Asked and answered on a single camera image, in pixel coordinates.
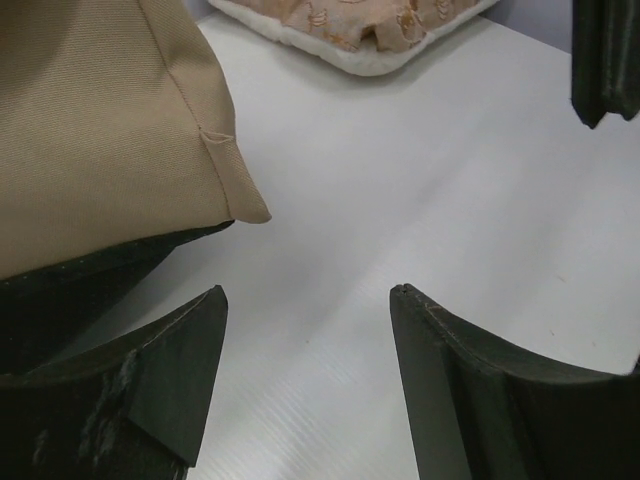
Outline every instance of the black base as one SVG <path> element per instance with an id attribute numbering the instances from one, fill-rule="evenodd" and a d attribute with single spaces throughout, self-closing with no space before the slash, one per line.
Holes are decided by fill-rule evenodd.
<path id="1" fill-rule="evenodd" d="M 116 305 L 175 247 L 231 225 L 150 237 L 0 282 L 0 374 L 48 361 Z"/>

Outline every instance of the white fleece trim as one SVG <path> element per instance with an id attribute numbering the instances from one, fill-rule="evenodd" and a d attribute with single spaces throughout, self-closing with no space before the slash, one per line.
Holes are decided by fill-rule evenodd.
<path id="1" fill-rule="evenodd" d="M 402 53 L 379 52 L 373 41 L 364 42 L 357 52 L 347 52 L 319 38 L 284 26 L 275 18 L 260 15 L 250 8 L 229 0 L 208 0 L 211 5 L 235 18 L 259 34 L 284 45 L 292 45 L 311 55 L 316 55 L 352 75 L 373 77 L 385 75 L 402 67 L 422 52 L 427 45 L 447 35 L 461 24 L 471 20 L 499 0 L 480 0 L 476 5 L 460 13 L 451 22 L 427 32 L 422 41 Z"/>

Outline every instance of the black object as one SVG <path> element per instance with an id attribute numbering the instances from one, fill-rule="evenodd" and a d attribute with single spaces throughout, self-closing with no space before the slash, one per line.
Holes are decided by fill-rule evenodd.
<path id="1" fill-rule="evenodd" d="M 640 0 L 573 0 L 572 103 L 591 128 L 640 111 Z"/>
<path id="2" fill-rule="evenodd" d="M 216 287 L 89 352 L 0 376 L 0 476 L 183 480 L 200 450 L 226 318 Z"/>
<path id="3" fill-rule="evenodd" d="M 0 374 L 24 373 L 49 360 L 177 246 L 232 223 L 128 242 L 0 281 Z"/>
<path id="4" fill-rule="evenodd" d="M 391 291 L 391 317 L 421 479 L 640 478 L 639 371 L 536 355 L 411 285 Z M 463 450 L 468 467 L 443 475 Z"/>

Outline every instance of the white table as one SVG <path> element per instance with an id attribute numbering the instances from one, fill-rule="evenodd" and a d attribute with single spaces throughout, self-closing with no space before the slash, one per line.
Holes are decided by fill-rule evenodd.
<path id="1" fill-rule="evenodd" d="M 190 480 L 416 479 L 388 314 L 397 283 L 533 351 L 631 369 L 640 123 L 583 127 L 567 54 L 478 19 L 367 80 L 221 15 L 201 27 L 274 219 L 180 248 L 76 345 L 224 286 Z"/>

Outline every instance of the wall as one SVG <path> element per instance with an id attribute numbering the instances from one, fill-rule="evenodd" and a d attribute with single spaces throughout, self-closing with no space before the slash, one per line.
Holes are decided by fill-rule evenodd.
<path id="1" fill-rule="evenodd" d="M 518 32 L 565 51 L 571 48 L 572 0 L 502 0 L 485 15 Z M 213 8 L 206 0 L 185 0 L 196 19 Z"/>
<path id="2" fill-rule="evenodd" d="M 184 0 L 184 3 L 196 20 L 206 17 L 213 12 L 213 7 L 207 3 L 207 0 Z"/>

